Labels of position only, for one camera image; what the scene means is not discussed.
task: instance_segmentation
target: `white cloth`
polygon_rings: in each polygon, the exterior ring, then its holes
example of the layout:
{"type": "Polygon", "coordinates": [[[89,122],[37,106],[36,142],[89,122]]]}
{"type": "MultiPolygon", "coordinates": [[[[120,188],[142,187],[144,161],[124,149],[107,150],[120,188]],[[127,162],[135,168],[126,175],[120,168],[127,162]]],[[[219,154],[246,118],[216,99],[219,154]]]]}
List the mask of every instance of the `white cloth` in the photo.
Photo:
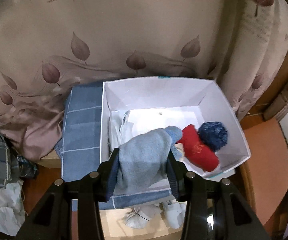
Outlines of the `white cloth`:
{"type": "Polygon", "coordinates": [[[173,229],[180,228],[185,219],[186,202],[163,202],[163,207],[169,226],[173,229]]]}
{"type": "Polygon", "coordinates": [[[16,236],[25,221],[22,185],[23,181],[19,180],[0,189],[0,232],[10,236],[16,236]]]}
{"type": "Polygon", "coordinates": [[[127,111],[122,120],[118,112],[112,112],[108,121],[108,140],[111,152],[120,145],[127,143],[132,136],[133,123],[128,121],[130,111],[127,111]]]}
{"type": "Polygon", "coordinates": [[[142,229],[147,223],[162,210],[156,205],[145,205],[133,208],[132,212],[126,213],[125,225],[130,228],[142,229]]]}
{"type": "MultiPolygon", "coordinates": [[[[164,207],[164,214],[168,225],[171,228],[180,228],[185,219],[186,203],[178,203],[177,201],[169,201],[162,203],[164,207]]],[[[162,210],[159,208],[159,204],[156,205],[144,205],[136,207],[132,212],[126,213],[125,224],[130,228],[142,229],[146,227],[147,223],[157,214],[160,214],[162,210]]]]}

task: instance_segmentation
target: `fabric pile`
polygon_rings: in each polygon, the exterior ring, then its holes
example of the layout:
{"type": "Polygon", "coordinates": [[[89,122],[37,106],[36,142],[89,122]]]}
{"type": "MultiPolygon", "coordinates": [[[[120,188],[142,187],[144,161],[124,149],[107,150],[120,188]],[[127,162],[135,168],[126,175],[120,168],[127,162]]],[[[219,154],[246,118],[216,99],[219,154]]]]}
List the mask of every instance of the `fabric pile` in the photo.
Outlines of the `fabric pile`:
{"type": "Polygon", "coordinates": [[[173,229],[180,228],[184,223],[186,203],[178,203],[177,201],[167,201],[160,204],[143,205],[135,207],[131,212],[126,213],[124,218],[125,225],[130,228],[142,229],[157,214],[164,211],[168,225],[173,229]]]}
{"type": "MultiPolygon", "coordinates": [[[[184,155],[204,170],[213,171],[218,166],[219,160],[213,151],[218,151],[225,146],[228,136],[222,123],[204,123],[198,132],[192,124],[185,127],[183,131],[178,127],[168,126],[130,139],[132,124],[127,122],[129,113],[129,111],[125,113],[120,127],[116,126],[118,118],[111,118],[110,120],[114,119],[114,122],[109,124],[111,150],[117,146],[119,148],[120,169],[114,193],[138,193],[166,179],[166,161],[169,151],[172,150],[175,159],[179,160],[183,154],[177,148],[181,146],[184,155]],[[124,133],[127,134],[126,139],[123,139],[124,133]]],[[[179,228],[184,221],[186,205],[172,203],[172,201],[162,205],[169,225],[172,228],[179,228]]],[[[144,228],[149,220],[161,212],[159,204],[136,207],[126,214],[125,224],[131,228],[144,228]]]]}
{"type": "Polygon", "coordinates": [[[16,156],[0,135],[0,232],[15,236],[19,231],[25,220],[20,178],[33,179],[37,174],[36,164],[16,156]]]}

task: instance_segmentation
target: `brown cardboard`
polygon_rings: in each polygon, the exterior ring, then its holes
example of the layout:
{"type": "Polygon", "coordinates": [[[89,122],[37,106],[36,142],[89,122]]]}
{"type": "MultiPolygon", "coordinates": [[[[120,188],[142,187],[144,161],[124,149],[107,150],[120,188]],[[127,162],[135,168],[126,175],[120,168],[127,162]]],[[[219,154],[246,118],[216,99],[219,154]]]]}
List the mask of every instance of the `brown cardboard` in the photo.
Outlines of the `brown cardboard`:
{"type": "Polygon", "coordinates": [[[37,164],[47,168],[61,168],[61,160],[55,150],[52,150],[48,155],[41,158],[37,164]]]}
{"type": "Polygon", "coordinates": [[[274,118],[244,133],[251,152],[241,165],[247,200],[265,224],[288,189],[288,147],[274,118]]]}

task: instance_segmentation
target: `wooden floor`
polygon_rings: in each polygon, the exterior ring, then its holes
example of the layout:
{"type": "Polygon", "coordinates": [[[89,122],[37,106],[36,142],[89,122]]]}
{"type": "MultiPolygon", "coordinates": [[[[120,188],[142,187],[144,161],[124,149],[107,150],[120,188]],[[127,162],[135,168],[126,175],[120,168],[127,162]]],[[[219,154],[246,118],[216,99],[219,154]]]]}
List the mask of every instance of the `wooden floor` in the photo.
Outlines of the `wooden floor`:
{"type": "Polygon", "coordinates": [[[36,179],[27,179],[23,184],[24,209],[30,214],[40,198],[47,191],[49,186],[56,180],[61,178],[61,169],[50,169],[39,166],[39,175],[36,179]]]}

